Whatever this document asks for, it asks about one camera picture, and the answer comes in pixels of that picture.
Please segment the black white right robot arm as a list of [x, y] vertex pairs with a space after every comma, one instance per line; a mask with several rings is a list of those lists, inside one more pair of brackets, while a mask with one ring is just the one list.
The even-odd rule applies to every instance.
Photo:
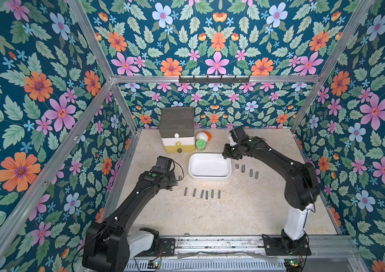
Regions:
[[310, 239], [305, 231], [309, 215], [316, 212], [315, 203], [320, 187], [315, 167], [297, 162], [276, 151], [261, 137], [250, 137], [239, 126], [229, 132], [223, 158], [240, 160], [244, 156], [254, 158], [271, 167], [285, 180], [284, 197], [290, 205], [285, 227], [280, 238], [263, 236], [268, 253], [272, 256], [310, 255]]

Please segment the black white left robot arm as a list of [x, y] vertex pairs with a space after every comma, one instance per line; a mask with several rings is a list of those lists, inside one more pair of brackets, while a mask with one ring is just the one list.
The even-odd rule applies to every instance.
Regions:
[[156, 165], [140, 174], [138, 182], [123, 203], [101, 222], [87, 229], [83, 246], [82, 266], [95, 272], [123, 272], [129, 259], [142, 252], [154, 252], [159, 245], [159, 232], [142, 228], [129, 232], [149, 201], [160, 190], [171, 190], [181, 179], [176, 177], [176, 162], [159, 156]]

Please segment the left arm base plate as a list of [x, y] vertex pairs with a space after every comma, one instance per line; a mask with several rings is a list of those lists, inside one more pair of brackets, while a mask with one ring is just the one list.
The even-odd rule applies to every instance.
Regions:
[[140, 253], [138, 257], [174, 256], [175, 248], [176, 240], [174, 238], [160, 238], [157, 246]]

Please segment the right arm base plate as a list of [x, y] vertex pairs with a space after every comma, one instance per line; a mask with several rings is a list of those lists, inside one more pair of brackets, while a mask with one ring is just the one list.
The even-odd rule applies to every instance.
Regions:
[[280, 237], [263, 234], [262, 240], [267, 256], [311, 256], [307, 234], [298, 240], [292, 240], [285, 232]]

